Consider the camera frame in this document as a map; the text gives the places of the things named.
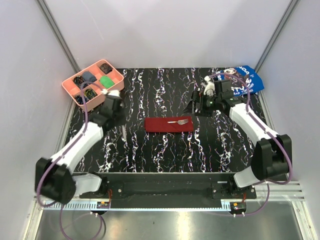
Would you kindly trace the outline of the silver metal fork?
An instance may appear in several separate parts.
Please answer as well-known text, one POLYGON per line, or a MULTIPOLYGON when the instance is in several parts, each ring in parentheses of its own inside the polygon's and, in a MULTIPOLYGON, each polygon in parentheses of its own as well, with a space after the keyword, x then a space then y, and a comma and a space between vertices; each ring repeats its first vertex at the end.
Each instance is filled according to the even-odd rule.
POLYGON ((127 141, 126 127, 124 125, 122 125, 121 130, 122 130, 122 138, 126 142, 127 141))
POLYGON ((178 125, 185 125, 189 122, 188 119, 179 119, 179 120, 175 120, 175 121, 168 121, 168 124, 178 124, 178 125))

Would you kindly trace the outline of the red cloth napkin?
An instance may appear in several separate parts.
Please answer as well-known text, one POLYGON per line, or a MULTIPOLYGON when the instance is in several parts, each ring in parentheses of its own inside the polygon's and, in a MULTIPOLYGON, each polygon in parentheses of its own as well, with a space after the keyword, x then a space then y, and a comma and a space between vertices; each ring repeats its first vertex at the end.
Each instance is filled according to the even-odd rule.
POLYGON ((194 124, 191 116, 178 117, 146 117, 144 119, 144 129, 148 133, 184 133, 193 132, 194 124), (184 125, 177 123, 169 124, 169 121, 188 119, 189 122, 184 125))

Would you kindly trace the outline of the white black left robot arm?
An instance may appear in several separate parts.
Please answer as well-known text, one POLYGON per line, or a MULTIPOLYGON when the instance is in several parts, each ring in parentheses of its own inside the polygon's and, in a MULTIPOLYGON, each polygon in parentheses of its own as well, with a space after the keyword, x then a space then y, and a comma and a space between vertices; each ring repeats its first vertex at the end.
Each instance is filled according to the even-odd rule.
POLYGON ((67 204, 75 196, 93 194, 103 198, 108 193, 106 178, 98 173, 74 175, 83 156, 108 131, 126 122, 124 101, 117 94, 105 96, 97 112, 87 115, 80 131, 50 158, 40 158, 35 165, 35 192, 54 202, 67 204))

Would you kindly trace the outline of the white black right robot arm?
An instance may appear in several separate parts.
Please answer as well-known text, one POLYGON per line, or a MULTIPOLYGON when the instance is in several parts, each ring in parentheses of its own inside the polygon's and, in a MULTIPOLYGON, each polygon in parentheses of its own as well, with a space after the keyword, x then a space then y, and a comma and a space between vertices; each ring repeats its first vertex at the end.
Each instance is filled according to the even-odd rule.
POLYGON ((230 80, 204 78, 204 91, 192 92, 184 113, 210 117, 214 111, 223 112, 235 122, 254 144, 250 166, 235 173, 227 182, 227 192, 239 198, 245 190, 273 177, 291 174, 292 140, 268 127, 250 108, 250 100, 234 96, 230 80))

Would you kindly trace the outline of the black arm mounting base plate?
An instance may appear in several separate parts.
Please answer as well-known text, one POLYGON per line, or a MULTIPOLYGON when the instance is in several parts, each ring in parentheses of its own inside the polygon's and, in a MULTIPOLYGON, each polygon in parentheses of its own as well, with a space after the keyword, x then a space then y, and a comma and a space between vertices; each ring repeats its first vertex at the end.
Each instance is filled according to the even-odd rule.
POLYGON ((228 209, 223 200, 255 200, 254 187, 236 188, 231 173, 102 173, 102 190, 82 199, 111 197, 111 208, 139 211, 228 209))

